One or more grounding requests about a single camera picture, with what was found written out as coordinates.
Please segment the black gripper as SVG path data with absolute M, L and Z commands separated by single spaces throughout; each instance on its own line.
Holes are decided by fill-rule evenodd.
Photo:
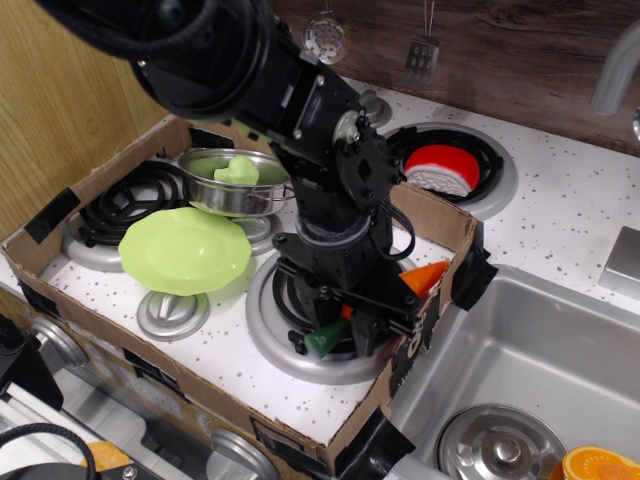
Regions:
M 390 219 L 364 219 L 350 242 L 313 243 L 309 232 L 282 233 L 273 240 L 279 266 L 293 285 L 287 292 L 311 333 L 337 322 L 343 304 L 351 314 L 351 336 L 359 357 L 371 357 L 397 333 L 417 322 L 419 297 L 399 278 L 407 254 L 391 252 Z

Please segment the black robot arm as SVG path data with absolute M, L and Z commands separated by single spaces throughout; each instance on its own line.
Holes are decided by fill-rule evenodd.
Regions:
M 127 60 L 171 113 L 229 122 L 265 139 L 292 182 L 296 230 L 275 237 L 279 264 L 315 327 L 352 308 L 357 353 L 390 331 L 410 334 L 418 297 L 400 280 L 390 200 L 401 161 L 366 118 L 359 94 L 302 51 L 263 1 L 46 1 L 70 32 Z

